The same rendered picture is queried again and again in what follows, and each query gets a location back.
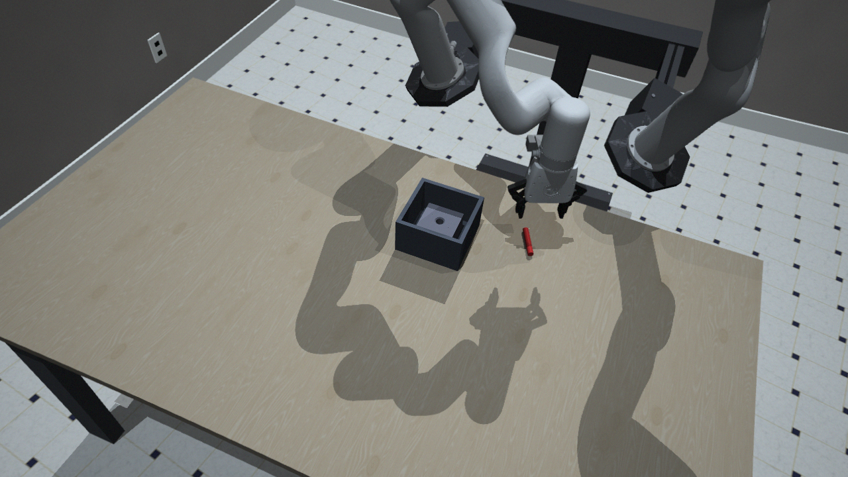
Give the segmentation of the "red cylindrical peg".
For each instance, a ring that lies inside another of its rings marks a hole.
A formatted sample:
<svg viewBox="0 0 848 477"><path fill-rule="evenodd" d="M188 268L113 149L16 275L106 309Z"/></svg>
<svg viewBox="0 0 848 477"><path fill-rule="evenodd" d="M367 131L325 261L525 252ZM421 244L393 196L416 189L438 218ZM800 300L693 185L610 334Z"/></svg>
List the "red cylindrical peg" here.
<svg viewBox="0 0 848 477"><path fill-rule="evenodd" d="M527 254L528 256L533 256L532 241L530 239L528 228L525 227L524 229L522 229L522 232L526 241Z"/></svg>

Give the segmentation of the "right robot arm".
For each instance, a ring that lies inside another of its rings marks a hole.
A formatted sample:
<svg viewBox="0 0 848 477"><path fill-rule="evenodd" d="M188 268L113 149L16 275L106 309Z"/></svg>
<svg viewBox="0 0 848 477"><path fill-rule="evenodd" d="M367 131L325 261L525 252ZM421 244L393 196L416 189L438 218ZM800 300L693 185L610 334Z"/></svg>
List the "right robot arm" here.
<svg viewBox="0 0 848 477"><path fill-rule="evenodd" d="M439 13L428 7L434 1L390 0L420 61L422 84L440 90L462 78L464 64L454 56L456 42L449 43ZM501 0L447 2L478 51L480 89L500 126L521 135L546 121L543 134L527 135L527 151L551 171L568 171L584 139L590 107L549 78L534 79L514 93L506 76L505 57L517 25L505 5Z"/></svg>

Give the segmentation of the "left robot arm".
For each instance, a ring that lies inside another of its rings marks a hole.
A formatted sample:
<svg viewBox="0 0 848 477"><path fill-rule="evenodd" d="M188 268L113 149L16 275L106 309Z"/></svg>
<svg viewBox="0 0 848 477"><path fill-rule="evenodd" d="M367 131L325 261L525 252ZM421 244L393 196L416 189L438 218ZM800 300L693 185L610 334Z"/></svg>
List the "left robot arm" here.
<svg viewBox="0 0 848 477"><path fill-rule="evenodd" d="M649 126L628 135L627 149L635 163L647 171L665 170L680 149L744 107L763 49L770 1L715 0L702 81Z"/></svg>

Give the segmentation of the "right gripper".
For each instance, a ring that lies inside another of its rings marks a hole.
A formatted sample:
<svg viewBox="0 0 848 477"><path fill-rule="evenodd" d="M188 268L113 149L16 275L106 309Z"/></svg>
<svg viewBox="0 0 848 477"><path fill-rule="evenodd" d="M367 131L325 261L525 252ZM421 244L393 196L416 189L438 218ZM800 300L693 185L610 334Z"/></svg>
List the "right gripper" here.
<svg viewBox="0 0 848 477"><path fill-rule="evenodd" d="M543 167L537 159L536 157L532 159L524 180L507 186L512 199L517 202L515 212L521 219L527 202L559 203L557 211L559 218L563 219L568 206L571 206L573 202L580 199L582 194L587 192L586 186L576 181L578 163L575 161L574 166L570 167L568 171L558 172ZM523 190L518 193L517 190L521 188ZM523 198L524 192L525 198Z"/></svg>

